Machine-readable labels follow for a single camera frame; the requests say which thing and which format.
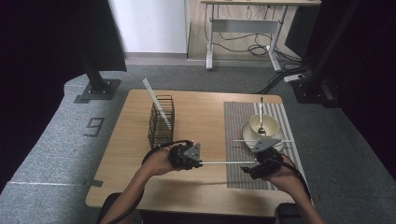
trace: person's left hand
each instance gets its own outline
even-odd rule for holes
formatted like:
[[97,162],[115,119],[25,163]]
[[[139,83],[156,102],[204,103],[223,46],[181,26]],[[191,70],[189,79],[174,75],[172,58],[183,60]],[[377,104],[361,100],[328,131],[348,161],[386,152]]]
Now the person's left hand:
[[150,176],[164,175],[168,172],[174,171],[172,164],[168,160],[170,149],[163,147],[153,154],[142,164],[140,169],[144,169]]

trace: white wall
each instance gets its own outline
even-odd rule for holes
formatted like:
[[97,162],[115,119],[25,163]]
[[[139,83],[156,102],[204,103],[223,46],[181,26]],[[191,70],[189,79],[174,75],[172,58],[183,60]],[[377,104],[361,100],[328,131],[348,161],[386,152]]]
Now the white wall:
[[124,52],[187,53],[186,0],[108,1]]

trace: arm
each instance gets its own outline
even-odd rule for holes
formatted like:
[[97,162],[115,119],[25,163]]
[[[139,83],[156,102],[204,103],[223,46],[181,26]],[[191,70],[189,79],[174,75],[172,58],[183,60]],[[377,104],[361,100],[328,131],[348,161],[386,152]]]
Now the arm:
[[[173,171],[168,160],[169,149],[162,148],[153,153],[146,162],[136,171],[129,185],[120,197],[111,205],[101,223],[108,223],[127,211],[139,198],[149,179],[154,175],[164,175]],[[128,216],[119,223],[130,223]]]
[[[283,155],[282,157],[285,163],[293,165],[288,157]],[[324,220],[306,195],[303,184],[292,170],[282,166],[276,174],[264,177],[262,180],[271,182],[277,188],[288,193],[291,198],[293,198],[304,223],[324,223]]]

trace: white desk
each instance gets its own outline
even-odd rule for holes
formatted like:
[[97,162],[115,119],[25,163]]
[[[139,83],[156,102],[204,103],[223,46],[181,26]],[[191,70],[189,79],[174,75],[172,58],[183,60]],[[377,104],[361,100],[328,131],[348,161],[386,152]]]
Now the white desk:
[[[206,50],[206,69],[213,69],[213,32],[223,33],[264,33],[274,34],[271,45],[267,46],[268,55],[275,71],[281,71],[275,55],[275,48],[282,29],[288,6],[318,6],[319,0],[201,0],[202,4],[211,5],[209,43]],[[215,19],[215,5],[254,5],[254,6],[283,6],[282,13],[277,21],[251,20],[221,20]]]

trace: gray placemat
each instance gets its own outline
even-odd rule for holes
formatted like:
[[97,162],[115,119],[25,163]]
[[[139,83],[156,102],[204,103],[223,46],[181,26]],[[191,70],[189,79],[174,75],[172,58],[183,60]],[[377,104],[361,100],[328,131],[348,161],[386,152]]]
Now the gray placemat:
[[[275,118],[279,123],[280,131],[285,135],[285,139],[292,141],[291,143],[284,143],[281,152],[291,158],[296,168],[304,176],[303,166],[291,134],[284,106],[282,104],[263,104],[263,113]],[[255,114],[260,114],[260,103],[224,102],[227,161],[254,161],[253,153],[251,153],[246,143],[235,142],[234,140],[243,139],[243,128]],[[276,189],[275,186],[267,181],[253,180],[250,175],[242,172],[240,166],[252,167],[254,165],[227,164],[227,188]]]

